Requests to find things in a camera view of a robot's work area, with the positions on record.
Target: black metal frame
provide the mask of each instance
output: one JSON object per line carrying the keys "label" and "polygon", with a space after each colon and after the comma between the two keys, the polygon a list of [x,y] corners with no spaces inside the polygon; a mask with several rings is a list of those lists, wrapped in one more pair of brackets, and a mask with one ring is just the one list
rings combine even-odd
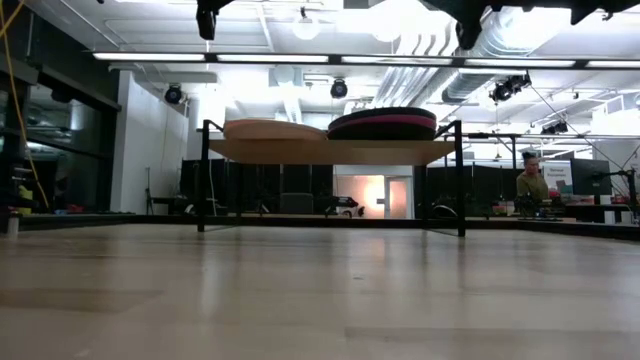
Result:
{"label": "black metal frame", "polygon": [[[198,225],[198,232],[204,232],[205,231],[205,225],[207,223],[211,223],[210,221],[207,221],[206,218],[206,204],[207,204],[207,199],[206,199],[206,191],[205,191],[205,187],[204,184],[206,184],[209,181],[209,177],[208,177],[208,173],[209,173],[209,134],[210,134],[210,126],[215,126],[215,124],[213,123],[213,121],[211,120],[204,120],[203,124],[202,124],[202,146],[200,149],[200,166],[198,168],[198,186],[196,188],[196,197],[198,199],[198,205],[197,205],[197,225]],[[463,157],[462,157],[462,121],[461,120],[456,120],[456,121],[452,121],[451,123],[449,123],[446,127],[440,129],[434,139],[444,135],[447,133],[448,130],[450,130],[451,128],[453,128],[454,130],[454,138],[455,138],[455,156],[456,156],[456,194],[457,194],[457,203],[456,203],[456,212],[457,212],[457,219],[456,219],[456,227],[458,230],[458,236],[460,237],[464,237],[466,235],[466,211],[465,211],[465,204],[464,204],[464,194],[465,194],[465,184],[463,181],[463,177],[464,177],[464,170],[463,170]],[[411,228],[422,228],[422,229],[429,229],[430,228],[430,222],[429,222],[429,215],[431,213],[431,202],[429,199],[429,192],[427,191],[427,166],[423,165],[423,166],[419,166],[418,168],[420,168],[420,175],[418,177],[414,177],[414,179],[418,179],[419,183],[416,184],[420,189],[422,189],[422,199],[421,199],[421,203],[422,203],[422,220],[421,221],[415,221],[415,220],[407,220],[407,221],[403,221],[402,223],[404,223],[404,225],[402,226],[409,226]],[[237,183],[237,191],[236,191],[236,221],[235,224],[236,225],[242,225],[243,223],[255,223],[255,221],[251,221],[248,218],[242,218],[242,211],[243,211],[243,171],[242,171],[242,166],[238,167],[238,171],[236,172],[236,183]],[[220,219],[221,221],[214,221],[215,223],[226,223],[229,221],[229,219]],[[263,218],[260,220],[259,224],[269,224],[269,223],[277,223],[280,224],[281,226],[287,226],[287,224],[290,224],[292,226],[296,226],[296,225],[300,225],[300,223],[304,223],[304,224],[308,224],[308,226],[313,226],[313,224],[316,225],[320,225],[320,223],[317,222],[318,219],[275,219],[275,218]],[[324,226],[325,224],[328,224],[329,221],[328,220],[333,220],[331,221],[331,224],[333,225],[340,225],[339,223],[343,222],[343,220],[341,219],[322,219],[322,221],[324,221],[322,223],[322,225]],[[375,224],[375,227],[389,227],[389,228],[397,228],[398,222],[389,222],[388,224],[385,224],[385,222],[388,222],[390,220],[384,220],[384,221],[371,221],[370,224],[373,225]]]}

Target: ceiling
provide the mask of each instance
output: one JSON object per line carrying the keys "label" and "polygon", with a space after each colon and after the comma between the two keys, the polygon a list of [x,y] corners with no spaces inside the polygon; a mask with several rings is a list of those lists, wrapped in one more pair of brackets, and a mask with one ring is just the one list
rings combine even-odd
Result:
{"label": "ceiling", "polygon": [[[344,10],[343,1],[335,0],[236,1],[222,9],[216,40],[212,42],[198,36],[192,0],[128,1],[133,2],[106,0],[104,5],[99,5],[95,0],[30,0],[27,3],[40,16],[95,51],[390,54],[404,51],[403,41],[416,34],[432,40],[431,44],[425,44],[429,46],[428,54],[450,55],[457,45],[455,38],[446,40],[451,34],[450,17],[426,10],[418,0],[386,0],[368,10]],[[402,1],[409,10],[401,12],[397,10],[400,7],[388,5],[394,1]],[[293,31],[302,4],[309,17],[319,23],[319,33],[312,40],[302,40]],[[414,14],[410,18],[415,19],[408,20],[407,11]],[[544,19],[534,25],[534,29],[547,26]],[[602,21],[601,13],[594,13],[577,26],[571,27],[567,23],[558,29],[558,33],[531,56],[636,57],[637,49],[640,49],[639,25],[638,7],[607,22]],[[400,27],[402,36],[391,42],[381,41],[395,36]],[[344,78],[349,86],[349,96],[342,100],[331,99],[330,84],[314,83],[300,89],[297,97],[301,112],[313,114],[306,116],[306,120],[303,116],[303,120],[319,127],[326,127],[333,117],[342,115],[349,102],[375,98],[386,76],[392,72],[387,67],[299,67],[304,74]],[[154,64],[145,66],[143,75],[151,82],[157,82],[150,76],[215,73],[218,77],[216,86],[224,89],[226,96],[228,119],[273,117],[276,113],[285,113],[285,107],[282,93],[268,87],[270,68],[266,65]],[[407,77],[399,90],[410,88],[410,78]],[[487,101],[492,86],[488,83],[462,104],[442,104],[437,99],[422,106],[440,117],[456,116],[465,123],[478,124],[477,128],[498,121],[503,129],[509,124],[526,125],[518,129],[528,128],[536,121],[544,124],[544,119],[553,114],[551,106],[566,112],[569,120],[579,125],[588,124],[593,108],[617,96],[617,92],[640,90],[640,72],[632,71],[532,71],[531,78],[549,105],[528,89],[501,103],[496,111],[491,101]],[[158,87],[166,88],[167,85],[156,83]],[[591,97],[597,97],[598,101],[589,100]]]}

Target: person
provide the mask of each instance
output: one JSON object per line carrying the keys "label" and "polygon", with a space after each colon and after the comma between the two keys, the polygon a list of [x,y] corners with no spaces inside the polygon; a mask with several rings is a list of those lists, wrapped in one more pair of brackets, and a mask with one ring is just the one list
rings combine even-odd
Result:
{"label": "person", "polygon": [[524,172],[516,179],[518,196],[531,195],[534,201],[549,199],[549,187],[539,173],[539,160],[531,153],[523,153]]}

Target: green shirt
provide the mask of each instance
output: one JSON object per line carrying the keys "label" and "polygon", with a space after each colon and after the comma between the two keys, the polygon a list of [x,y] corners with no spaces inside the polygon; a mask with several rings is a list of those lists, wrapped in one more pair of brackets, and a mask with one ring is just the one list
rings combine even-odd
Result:
{"label": "green shirt", "polygon": [[522,173],[516,179],[516,184],[518,185],[518,196],[531,194],[531,197],[536,201],[549,198],[549,187],[540,174],[529,176]]}

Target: ductwork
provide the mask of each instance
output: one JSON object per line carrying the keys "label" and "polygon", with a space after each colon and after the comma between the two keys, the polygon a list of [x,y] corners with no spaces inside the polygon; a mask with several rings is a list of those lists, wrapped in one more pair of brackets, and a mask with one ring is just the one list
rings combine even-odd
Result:
{"label": "ductwork", "polygon": [[[454,51],[462,57],[526,57],[558,34],[563,22],[558,17],[568,17],[561,9],[534,8],[523,12],[522,8],[504,8],[489,14],[483,23],[478,41],[471,50]],[[460,104],[478,88],[493,79],[494,75],[462,74],[455,69],[439,69],[422,93],[414,98],[411,106],[421,106],[442,92],[442,101]]]}

